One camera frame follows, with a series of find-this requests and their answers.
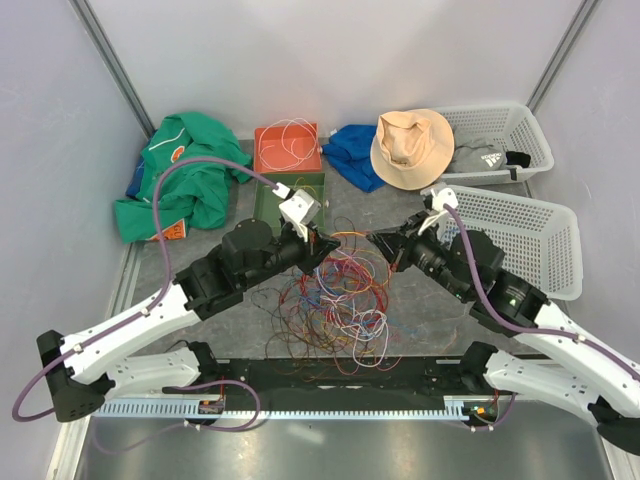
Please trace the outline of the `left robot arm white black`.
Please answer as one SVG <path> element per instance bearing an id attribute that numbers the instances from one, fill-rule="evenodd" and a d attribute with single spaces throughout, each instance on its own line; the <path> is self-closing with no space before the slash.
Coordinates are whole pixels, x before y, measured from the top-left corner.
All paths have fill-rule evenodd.
<path id="1" fill-rule="evenodd" d="M 143 388 L 190 386 L 211 392 L 220 371 L 202 345 L 181 350 L 175 359 L 137 357 L 136 351 L 240 304 L 247 290 L 292 267 L 311 274 L 339 245 L 316 228 L 302 239 L 286 223 L 274 236 L 266 222 L 246 219 L 206 256 L 130 309 L 76 334 L 41 334 L 37 347 L 48 370 L 56 419 L 79 420 L 106 400 Z"/>

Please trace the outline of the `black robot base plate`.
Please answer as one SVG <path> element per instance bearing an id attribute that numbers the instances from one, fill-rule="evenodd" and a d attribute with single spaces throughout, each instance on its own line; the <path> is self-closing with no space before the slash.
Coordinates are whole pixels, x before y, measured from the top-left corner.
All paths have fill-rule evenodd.
<path id="1" fill-rule="evenodd" d="M 216 380 L 249 385 L 261 409 L 436 409 L 446 396 L 495 395 L 483 380 L 465 377 L 456 361 L 438 357 L 391 357 L 374 368 L 346 358 L 219 360 L 195 384 Z"/>

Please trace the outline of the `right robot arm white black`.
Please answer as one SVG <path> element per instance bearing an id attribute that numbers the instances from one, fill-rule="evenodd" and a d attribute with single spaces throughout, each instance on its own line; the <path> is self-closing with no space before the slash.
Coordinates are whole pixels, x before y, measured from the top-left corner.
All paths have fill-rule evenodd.
<path id="1" fill-rule="evenodd" d="M 467 392 L 487 387 L 523 394 L 585 420 L 619 449 L 639 452 L 639 365 L 571 320 L 546 294 L 503 268 L 503 251 L 469 230 L 447 209 L 459 232 L 439 239 L 439 220 L 419 212 L 368 240 L 396 272 L 415 267 L 462 303 L 484 328 L 510 337 L 559 365 L 528 366 L 492 345 L 475 342 L 458 368 Z"/>

